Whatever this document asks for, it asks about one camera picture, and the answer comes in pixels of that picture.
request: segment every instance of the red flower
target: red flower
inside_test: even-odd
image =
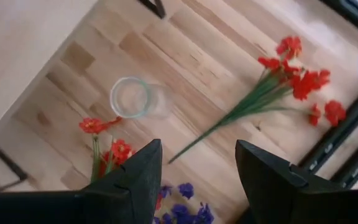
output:
[[[301,68],[291,67],[288,64],[288,61],[285,60],[282,62],[282,70],[284,71],[284,73],[280,74],[280,83],[286,83],[288,81],[291,81],[292,78],[301,71]]]
[[[162,194],[159,193],[157,195],[157,203],[155,204],[155,210],[158,210],[161,208],[161,202],[162,202]]]
[[[115,120],[109,121],[108,124],[110,126],[117,124],[118,122],[122,121],[122,117],[118,116]]]
[[[346,111],[338,101],[331,100],[328,102],[325,106],[325,111],[325,116],[332,126],[337,126],[338,121],[346,118]]]
[[[317,103],[315,103],[312,107],[311,107],[311,114],[309,115],[309,123],[313,126],[317,126],[318,120],[321,116],[321,111],[320,109],[317,107]]]
[[[297,57],[302,51],[301,40],[299,37],[286,37],[281,40],[280,45],[276,48],[276,52],[281,56],[285,54],[285,60],[291,60]]]
[[[100,132],[109,129],[112,125],[120,122],[122,117],[118,116],[114,121],[102,123],[98,118],[84,118],[80,123],[80,128],[89,134],[99,134]]]
[[[127,157],[121,159],[116,158],[113,154],[111,159],[112,162],[114,163],[113,166],[117,167],[119,165],[123,165],[123,163],[127,159],[129,159],[133,154],[135,154],[135,151],[131,151],[130,153],[128,153]],[[104,173],[106,172],[107,166],[109,164],[110,151],[104,152],[102,158],[103,160],[100,162],[100,167],[99,167],[99,178],[102,178],[104,176]]]
[[[296,75],[292,78],[291,85],[293,87],[293,97],[298,100],[306,100],[313,90],[313,76],[309,71],[306,71],[302,79],[299,75]]]
[[[124,163],[132,155],[132,147],[126,144],[124,140],[118,139],[111,144],[111,150],[118,163]]]
[[[318,74],[314,75],[314,89],[319,90],[322,86],[329,83],[330,71],[322,69]]]
[[[83,122],[80,123],[80,128],[86,133],[99,134],[108,127],[97,118],[84,118]]]
[[[277,58],[259,57],[258,62],[261,63],[266,68],[269,68],[271,70],[277,70],[281,67],[281,62]]]
[[[302,70],[300,67],[291,67],[291,66],[289,66],[287,60],[284,60],[282,65],[283,65],[284,72],[294,74],[294,73],[298,73],[298,72],[300,72]]]
[[[328,70],[322,70],[319,73],[306,71],[302,79],[299,76],[292,78],[293,96],[298,100],[305,100],[309,93],[319,90],[327,83],[329,83]]]

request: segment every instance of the green stem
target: green stem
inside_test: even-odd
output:
[[[245,96],[230,112],[236,113],[246,109],[248,106],[253,105],[261,97],[269,94],[277,87],[277,81],[274,77],[266,76],[247,96]]]
[[[173,161],[175,161],[176,159],[178,159],[183,153],[185,153],[187,150],[189,150],[191,147],[193,147],[195,144],[197,144],[198,142],[200,142],[203,138],[209,136],[212,132],[214,132],[218,127],[221,126],[221,121],[216,123],[214,126],[212,126],[212,128],[209,128],[204,134],[202,134],[200,137],[198,137],[196,140],[194,140],[192,143],[190,143],[189,145],[187,145],[184,149],[182,149],[179,153],[177,153],[175,156],[172,157],[172,159],[170,159],[168,161],[168,164],[171,164]]]
[[[116,160],[114,159],[112,159],[112,155],[113,155],[114,153],[112,152],[112,151],[110,151],[110,153],[109,153],[109,160],[108,160],[108,163],[107,163],[107,168],[106,168],[106,170],[104,171],[104,174],[105,175],[107,175],[108,173],[110,173],[110,171],[112,171],[112,168],[113,168],[113,166],[114,166],[114,164],[116,163]]]
[[[241,110],[235,111],[230,115],[232,121],[235,121],[243,116],[258,113],[257,111],[274,102],[275,100],[282,98],[285,92],[289,90],[289,87],[282,86],[275,91],[270,90],[266,94],[261,95],[257,100],[251,104],[242,108]]]
[[[92,176],[91,182],[94,182],[98,179],[100,167],[100,158],[99,158],[99,139],[98,136],[93,137],[93,165],[92,165]]]
[[[263,79],[263,77],[264,77],[268,72],[269,72],[269,70],[268,70],[267,68],[265,68],[265,69],[263,70],[262,74],[260,74],[260,77],[259,77],[259,79],[258,79],[257,84],[260,83],[260,81]]]
[[[313,113],[311,111],[299,110],[296,108],[284,108],[284,107],[280,107],[280,106],[270,107],[270,108],[262,108],[261,110],[258,111],[258,113],[263,113],[266,111],[286,111],[286,110],[301,112],[301,113],[307,114],[307,115],[313,115]]]

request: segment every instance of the clear glass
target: clear glass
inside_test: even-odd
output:
[[[172,108],[172,93],[162,85],[148,84],[137,77],[124,77],[112,87],[110,104],[123,118],[166,118]]]

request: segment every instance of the blue flower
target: blue flower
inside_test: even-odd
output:
[[[160,218],[159,217],[154,217],[154,223],[155,224],[160,224],[161,223]]]
[[[174,204],[171,209],[171,212],[175,218],[189,215],[189,210],[187,209],[187,207],[181,204]]]
[[[183,217],[179,217],[177,218],[177,224],[193,224],[195,218],[195,215],[186,215]]]
[[[214,216],[211,213],[211,210],[208,207],[208,204],[201,202],[201,208],[198,210],[197,216],[195,218],[195,224],[210,224],[214,220]]]
[[[162,215],[162,220],[164,224],[172,224],[172,217],[168,213]]]
[[[168,195],[168,193],[169,193],[169,195],[172,195],[171,189],[172,189],[172,187],[168,186],[168,185],[161,186],[160,194],[162,195],[163,198],[165,198]]]
[[[173,217],[176,219],[177,224],[189,224],[193,223],[195,216],[190,215],[186,206],[181,204],[175,204],[171,209]]]
[[[178,186],[182,196],[190,199],[194,195],[194,188],[191,183],[185,183]]]

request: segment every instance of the flower bouquet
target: flower bouquet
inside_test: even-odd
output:
[[[85,133],[91,134],[93,140],[93,166],[91,182],[102,178],[115,168],[119,167],[135,153],[135,151],[132,150],[131,145],[127,144],[122,139],[113,140],[109,151],[104,153],[101,153],[100,151],[99,134],[117,124],[121,120],[121,117],[117,117],[114,121],[103,123],[96,118],[85,118],[80,123],[80,128]],[[177,189],[180,195],[187,200],[194,196],[194,189],[190,183],[181,184]],[[162,202],[165,198],[171,196],[172,193],[173,187],[167,185],[161,186],[157,197],[157,204],[155,206],[156,214],[163,211]],[[214,217],[208,204],[204,205],[203,203],[201,203],[201,207],[195,215],[191,214],[185,205],[176,203],[170,211],[164,211],[161,217],[154,217],[154,223],[158,224],[210,224],[213,220]]]
[[[114,121],[103,123],[96,118],[85,118],[80,123],[80,128],[85,133],[92,134],[93,165],[91,182],[102,178],[113,169],[123,164],[135,153],[135,151],[132,150],[132,146],[122,139],[113,140],[109,151],[102,153],[100,150],[99,134],[121,120],[121,117],[117,117]]]
[[[278,110],[299,111],[308,116],[310,124],[316,126],[319,118],[322,116],[317,104],[314,104],[308,111],[274,104],[289,95],[292,95],[295,99],[300,101],[306,100],[310,93],[320,90],[329,83],[329,70],[311,71],[304,67],[290,65],[291,60],[297,58],[301,51],[302,46],[299,37],[286,37],[276,48],[279,58],[260,57],[258,61],[265,69],[253,90],[243,97],[243,99],[215,125],[173,156],[168,163],[171,164],[183,153],[221,126],[231,124],[251,114]],[[336,126],[338,121],[346,117],[346,111],[342,105],[335,100],[329,101],[324,109],[325,118],[333,126]]]
[[[177,191],[183,198],[189,200],[194,196],[194,188],[190,183],[180,184],[177,187]],[[166,200],[168,196],[173,193],[173,187],[168,185],[161,186],[160,192],[157,198],[156,214],[161,213],[161,217],[154,217],[155,224],[210,224],[214,220],[214,216],[209,209],[208,204],[205,205],[201,202],[197,214],[191,214],[186,205],[181,203],[175,203],[169,210],[162,206],[163,200]]]

